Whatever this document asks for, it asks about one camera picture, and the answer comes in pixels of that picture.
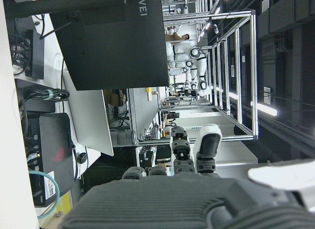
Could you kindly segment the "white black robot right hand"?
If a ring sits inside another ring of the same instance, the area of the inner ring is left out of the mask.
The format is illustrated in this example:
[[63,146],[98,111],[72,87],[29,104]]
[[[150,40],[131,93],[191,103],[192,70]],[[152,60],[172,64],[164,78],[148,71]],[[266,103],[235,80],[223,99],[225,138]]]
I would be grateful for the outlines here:
[[312,229],[315,162],[286,161],[250,168],[244,180],[216,174],[222,133],[171,129],[174,174],[131,167],[121,180],[91,188],[64,217],[62,229]]

